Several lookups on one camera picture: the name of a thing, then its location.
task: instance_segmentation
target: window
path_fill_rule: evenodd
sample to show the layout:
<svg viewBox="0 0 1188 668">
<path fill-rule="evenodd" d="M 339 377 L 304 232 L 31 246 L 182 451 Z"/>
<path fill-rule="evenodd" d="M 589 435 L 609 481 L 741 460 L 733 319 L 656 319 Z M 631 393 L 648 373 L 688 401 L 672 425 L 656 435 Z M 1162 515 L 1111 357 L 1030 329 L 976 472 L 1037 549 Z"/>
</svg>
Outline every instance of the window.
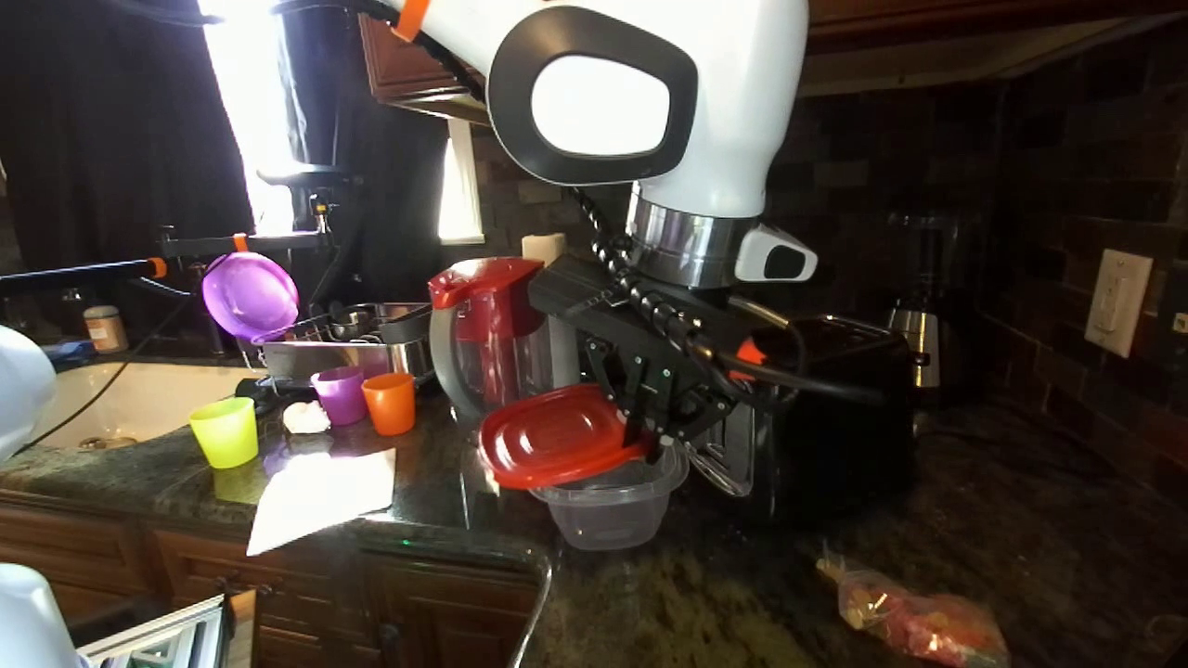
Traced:
<svg viewBox="0 0 1188 668">
<path fill-rule="evenodd" d="M 292 87 L 285 18 L 256 0 L 198 0 L 221 108 L 244 164 L 244 190 L 256 232 L 290 232 L 296 221 L 292 192 L 260 175 L 304 155 L 304 118 Z"/>
<path fill-rule="evenodd" d="M 443 160 L 443 246 L 483 246 L 478 176 L 473 121 L 448 118 L 445 160 Z"/>
</svg>

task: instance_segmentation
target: bottle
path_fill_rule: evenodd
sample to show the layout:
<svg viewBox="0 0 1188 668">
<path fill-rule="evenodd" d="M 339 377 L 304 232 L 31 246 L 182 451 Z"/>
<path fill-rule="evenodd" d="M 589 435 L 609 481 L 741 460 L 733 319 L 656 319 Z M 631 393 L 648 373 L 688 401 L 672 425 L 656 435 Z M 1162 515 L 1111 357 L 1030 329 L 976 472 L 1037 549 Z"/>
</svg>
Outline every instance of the bottle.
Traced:
<svg viewBox="0 0 1188 668">
<path fill-rule="evenodd" d="M 80 311 L 80 319 L 87 319 L 89 345 L 99 357 L 127 353 L 127 335 L 116 305 L 92 305 Z"/>
</svg>

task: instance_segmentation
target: dark countertop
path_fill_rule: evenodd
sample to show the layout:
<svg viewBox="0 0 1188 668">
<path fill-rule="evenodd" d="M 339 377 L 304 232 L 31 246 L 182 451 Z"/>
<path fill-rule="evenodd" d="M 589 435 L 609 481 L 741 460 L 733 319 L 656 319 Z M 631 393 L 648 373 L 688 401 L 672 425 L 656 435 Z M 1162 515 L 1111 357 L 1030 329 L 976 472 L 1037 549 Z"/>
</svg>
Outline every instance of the dark countertop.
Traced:
<svg viewBox="0 0 1188 668">
<path fill-rule="evenodd" d="M 327 446 L 280 430 L 265 441 L 268 457 L 220 474 L 188 435 L 116 451 L 37 446 L 0 467 L 0 484 L 244 530 L 268 472 Z M 523 664 L 912 664 L 839 620 L 813 572 L 822 549 L 986 606 L 1013 664 L 1145 668 L 1188 643 L 1188 513 L 994 401 L 921 415 L 918 484 L 896 507 L 752 530 L 690 474 L 660 533 L 626 552 L 568 549 L 546 503 L 494 488 L 443 401 L 424 401 L 407 436 L 335 435 L 343 457 L 372 450 L 393 450 L 396 467 L 393 503 L 359 519 L 372 539 L 553 572 Z"/>
</svg>

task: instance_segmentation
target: small cup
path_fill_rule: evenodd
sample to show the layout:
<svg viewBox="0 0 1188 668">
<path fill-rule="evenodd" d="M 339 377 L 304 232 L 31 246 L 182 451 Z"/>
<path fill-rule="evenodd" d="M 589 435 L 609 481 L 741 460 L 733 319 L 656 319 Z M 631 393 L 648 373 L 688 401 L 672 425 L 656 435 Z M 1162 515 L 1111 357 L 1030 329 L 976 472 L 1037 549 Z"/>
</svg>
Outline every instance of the small cup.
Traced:
<svg viewBox="0 0 1188 668">
<path fill-rule="evenodd" d="M 188 430 L 213 467 L 240 467 L 260 457 L 256 406 L 247 395 L 198 406 Z"/>
<path fill-rule="evenodd" d="M 324 413 L 329 423 L 359 423 L 369 415 L 365 406 L 365 368 L 327 368 L 317 369 L 311 389 L 318 393 Z"/>
<path fill-rule="evenodd" d="M 396 436 L 417 425 L 417 377 L 406 369 L 365 377 L 372 430 Z"/>
</svg>

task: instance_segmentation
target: yellow cup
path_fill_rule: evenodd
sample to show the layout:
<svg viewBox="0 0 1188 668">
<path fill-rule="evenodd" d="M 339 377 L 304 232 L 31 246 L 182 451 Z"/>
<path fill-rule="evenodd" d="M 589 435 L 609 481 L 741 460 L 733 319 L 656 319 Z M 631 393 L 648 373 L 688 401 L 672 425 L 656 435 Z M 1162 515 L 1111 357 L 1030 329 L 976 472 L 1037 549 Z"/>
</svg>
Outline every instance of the yellow cup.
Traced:
<svg viewBox="0 0 1188 668">
<path fill-rule="evenodd" d="M 188 430 L 213 467 L 240 467 L 260 451 L 256 406 L 247 395 L 226 395 L 198 406 L 188 415 Z"/>
</svg>

